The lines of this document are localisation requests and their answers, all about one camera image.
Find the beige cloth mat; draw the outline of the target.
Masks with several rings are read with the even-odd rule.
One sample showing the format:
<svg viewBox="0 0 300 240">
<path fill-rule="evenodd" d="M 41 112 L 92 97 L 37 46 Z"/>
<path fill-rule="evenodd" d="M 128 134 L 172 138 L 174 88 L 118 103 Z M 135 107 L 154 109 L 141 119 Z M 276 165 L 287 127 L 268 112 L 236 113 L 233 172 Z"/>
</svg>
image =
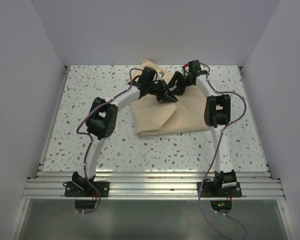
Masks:
<svg viewBox="0 0 300 240">
<path fill-rule="evenodd" d="M 173 103 L 159 103 L 148 94 L 131 104 L 135 132 L 139 137 L 208 130 L 204 121 L 206 96 L 195 85 Z"/>
</svg>

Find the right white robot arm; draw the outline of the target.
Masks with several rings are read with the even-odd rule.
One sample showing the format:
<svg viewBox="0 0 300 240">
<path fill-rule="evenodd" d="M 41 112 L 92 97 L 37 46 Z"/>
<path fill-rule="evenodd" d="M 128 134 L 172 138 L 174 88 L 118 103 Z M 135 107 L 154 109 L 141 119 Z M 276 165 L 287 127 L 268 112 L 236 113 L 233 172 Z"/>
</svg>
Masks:
<svg viewBox="0 0 300 240">
<path fill-rule="evenodd" d="M 208 80 L 210 67 L 192 60 L 182 67 L 183 73 L 174 73 L 168 87 L 175 96 L 182 96 L 186 88 L 196 86 L 206 97 L 203 119 L 209 127 L 214 143 L 211 167 L 215 167 L 213 180 L 203 180 L 201 189 L 215 193 L 229 193 L 237 187 L 237 177 L 231 163 L 225 127 L 231 121 L 231 97 L 217 93 Z"/>
</svg>

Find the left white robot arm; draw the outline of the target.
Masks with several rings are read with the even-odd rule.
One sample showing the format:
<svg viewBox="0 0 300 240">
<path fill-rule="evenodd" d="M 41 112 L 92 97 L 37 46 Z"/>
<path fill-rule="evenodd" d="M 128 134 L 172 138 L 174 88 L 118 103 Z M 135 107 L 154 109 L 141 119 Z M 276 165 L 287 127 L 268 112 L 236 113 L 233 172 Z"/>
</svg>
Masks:
<svg viewBox="0 0 300 240">
<path fill-rule="evenodd" d="M 127 88 L 109 98 L 97 97 L 93 100 L 89 114 L 76 129 L 78 135 L 89 137 L 82 168 L 72 176 L 75 185 L 84 189 L 92 186 L 96 175 L 96 165 L 101 149 L 115 131 L 118 112 L 141 98 L 152 95 L 160 104 L 177 103 L 178 99 L 169 89 L 158 72 L 151 67 L 129 70 Z"/>
</svg>

